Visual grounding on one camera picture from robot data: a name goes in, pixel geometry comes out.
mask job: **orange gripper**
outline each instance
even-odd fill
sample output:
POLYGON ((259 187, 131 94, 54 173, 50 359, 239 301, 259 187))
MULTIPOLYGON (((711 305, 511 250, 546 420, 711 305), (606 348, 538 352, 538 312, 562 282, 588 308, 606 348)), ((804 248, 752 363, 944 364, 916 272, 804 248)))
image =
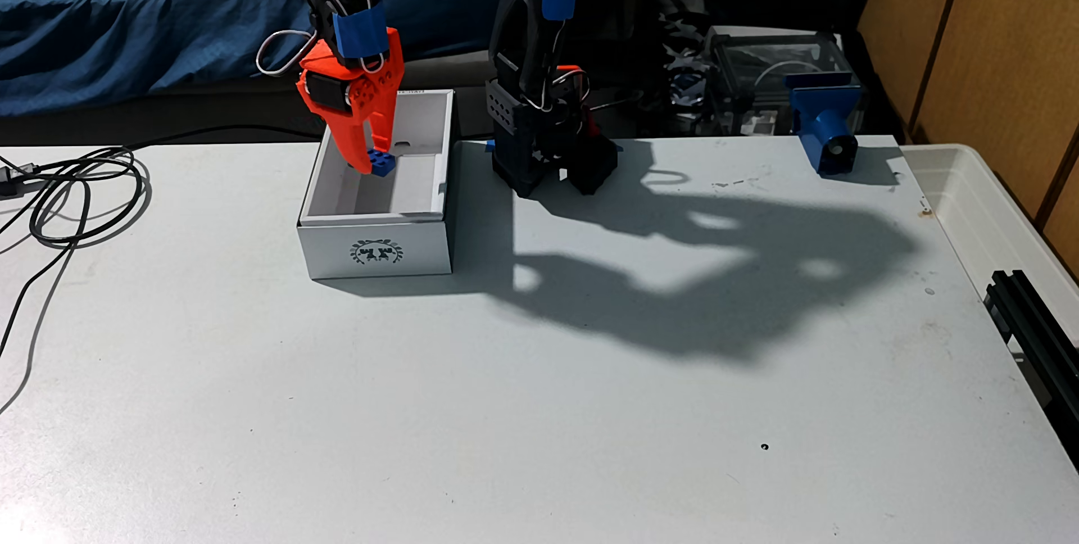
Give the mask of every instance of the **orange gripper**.
POLYGON ((364 122, 371 123, 371 139, 379 152, 388 152, 393 146, 394 111, 397 108, 397 87, 405 76, 405 59, 397 29, 386 28, 390 38, 390 56, 378 72, 368 73, 363 68, 350 70, 338 64, 326 40, 318 40, 311 53, 300 60, 303 72, 296 87, 312 112, 322 117, 330 127, 333 141, 341 157, 361 174, 371 173, 371 159, 367 154, 364 122), (352 112, 316 104, 308 94, 308 72, 323 74, 349 83, 349 104, 352 112))

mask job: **open box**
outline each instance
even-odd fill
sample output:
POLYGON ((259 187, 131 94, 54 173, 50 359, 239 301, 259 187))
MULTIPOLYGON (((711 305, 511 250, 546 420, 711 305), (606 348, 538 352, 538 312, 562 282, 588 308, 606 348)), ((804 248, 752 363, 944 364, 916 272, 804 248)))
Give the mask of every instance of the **open box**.
POLYGON ((297 226, 312 278, 450 273, 452 109, 450 90, 397 93, 397 166, 386 177, 357 173, 326 130, 297 226))

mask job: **table surface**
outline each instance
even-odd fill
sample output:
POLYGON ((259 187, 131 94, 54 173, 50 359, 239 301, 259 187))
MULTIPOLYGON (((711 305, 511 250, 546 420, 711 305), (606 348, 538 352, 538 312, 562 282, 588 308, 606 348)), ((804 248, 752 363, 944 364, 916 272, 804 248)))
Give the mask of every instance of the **table surface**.
MULTIPOLYGON (((622 144, 597 195, 528 201, 461 145, 455 274, 326 283, 315 145, 139 152, 141 217, 0 359, 2 402, 33 341, 0 541, 1075 542, 1079 477, 890 138, 836 179, 791 137, 622 144)), ((21 230, 4 314, 54 255, 21 230)))

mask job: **blue blanket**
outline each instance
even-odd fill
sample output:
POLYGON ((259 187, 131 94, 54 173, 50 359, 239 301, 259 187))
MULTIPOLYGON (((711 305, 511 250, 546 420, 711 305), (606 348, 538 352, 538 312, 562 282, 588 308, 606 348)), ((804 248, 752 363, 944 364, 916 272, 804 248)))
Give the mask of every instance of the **blue blanket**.
MULTIPOLYGON (((384 0, 406 59, 487 47, 498 0, 384 0)), ((303 0, 0 0, 0 117, 105 105, 257 74, 275 30, 310 29, 303 0)), ((263 66, 284 64, 283 39, 263 66)))

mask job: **plug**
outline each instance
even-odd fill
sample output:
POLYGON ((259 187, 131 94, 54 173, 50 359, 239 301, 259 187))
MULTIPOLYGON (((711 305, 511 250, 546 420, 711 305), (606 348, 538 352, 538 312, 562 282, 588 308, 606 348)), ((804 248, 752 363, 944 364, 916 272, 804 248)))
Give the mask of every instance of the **plug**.
POLYGON ((22 165, 22 167, 0 167, 0 196, 17 195, 18 185, 36 173, 38 173, 38 167, 33 163, 22 165))

